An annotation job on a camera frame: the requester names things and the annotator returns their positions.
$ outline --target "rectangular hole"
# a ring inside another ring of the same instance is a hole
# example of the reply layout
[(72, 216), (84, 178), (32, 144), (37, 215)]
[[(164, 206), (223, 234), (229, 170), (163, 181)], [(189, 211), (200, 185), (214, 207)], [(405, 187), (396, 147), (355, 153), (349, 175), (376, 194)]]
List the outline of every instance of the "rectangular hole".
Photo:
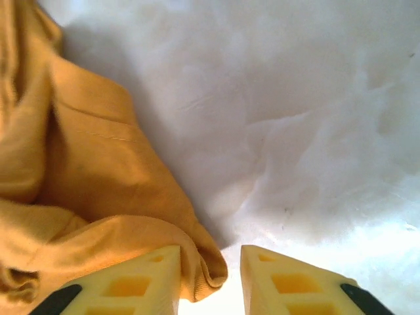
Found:
[(85, 315), (133, 315), (135, 311), (133, 307), (90, 307)]
[(163, 260), (163, 256), (156, 256), (154, 258), (152, 258), (152, 261), (154, 263), (160, 263)]
[(304, 274), (273, 274), (271, 279), (278, 293), (319, 293), (320, 286)]
[(259, 258), (260, 261), (266, 261), (266, 262), (276, 261), (274, 258), (271, 258), (271, 257), (266, 256), (266, 255), (258, 255), (258, 258)]
[(287, 305), (290, 315), (339, 315), (332, 304)]
[(150, 284), (150, 278), (142, 276), (121, 277), (108, 286), (103, 297), (142, 297)]

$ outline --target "crumpled cloth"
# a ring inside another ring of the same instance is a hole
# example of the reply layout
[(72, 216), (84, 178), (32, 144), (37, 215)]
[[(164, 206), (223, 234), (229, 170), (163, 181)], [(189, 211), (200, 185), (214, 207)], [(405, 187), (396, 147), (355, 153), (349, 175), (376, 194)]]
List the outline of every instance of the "crumpled cloth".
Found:
[(179, 244), (181, 297), (226, 263), (137, 125), (128, 92), (60, 57), (32, 0), (0, 0), (0, 296), (27, 314), (65, 282)]

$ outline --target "yellow plastic part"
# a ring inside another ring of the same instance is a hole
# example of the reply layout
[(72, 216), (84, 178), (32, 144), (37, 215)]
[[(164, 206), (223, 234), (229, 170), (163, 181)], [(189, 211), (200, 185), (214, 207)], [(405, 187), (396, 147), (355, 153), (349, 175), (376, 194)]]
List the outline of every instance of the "yellow plastic part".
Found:
[(67, 283), (83, 290), (61, 315), (176, 315), (180, 274), (180, 247), (163, 247)]
[(364, 315), (340, 288), (353, 279), (258, 246), (242, 246), (241, 280), (246, 315)]

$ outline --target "black rubber edge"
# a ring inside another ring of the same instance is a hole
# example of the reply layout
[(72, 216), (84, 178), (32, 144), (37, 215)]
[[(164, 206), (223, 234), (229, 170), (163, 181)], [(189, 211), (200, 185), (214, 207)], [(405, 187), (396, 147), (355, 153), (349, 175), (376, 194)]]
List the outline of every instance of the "black rubber edge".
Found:
[(37, 306), (29, 315), (60, 315), (63, 310), (81, 292), (82, 286), (79, 284), (69, 285), (63, 289), (52, 292), (40, 305)]
[(340, 287), (365, 315), (395, 315), (369, 291), (348, 283), (343, 283)]

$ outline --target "yellow fabric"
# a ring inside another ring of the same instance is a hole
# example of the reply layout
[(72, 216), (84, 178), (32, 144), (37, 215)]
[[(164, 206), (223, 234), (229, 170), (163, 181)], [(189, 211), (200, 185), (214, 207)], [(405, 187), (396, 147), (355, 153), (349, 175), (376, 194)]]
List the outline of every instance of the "yellow fabric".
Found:
[(208, 296), (226, 263), (130, 96), (61, 58), (60, 44), (34, 1), (0, 0), (0, 314), (170, 244), (182, 247), (181, 296)]

